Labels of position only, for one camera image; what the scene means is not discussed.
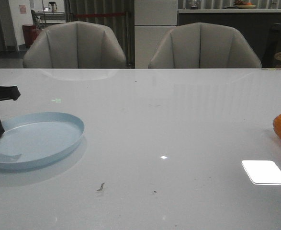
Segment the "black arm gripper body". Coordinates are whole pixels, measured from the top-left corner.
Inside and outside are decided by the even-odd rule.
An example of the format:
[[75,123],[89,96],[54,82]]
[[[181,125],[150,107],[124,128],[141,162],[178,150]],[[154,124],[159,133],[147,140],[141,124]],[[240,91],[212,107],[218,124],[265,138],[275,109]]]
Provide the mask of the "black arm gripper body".
[[21,94],[17,86],[0,86],[0,101],[16,101],[20,95]]

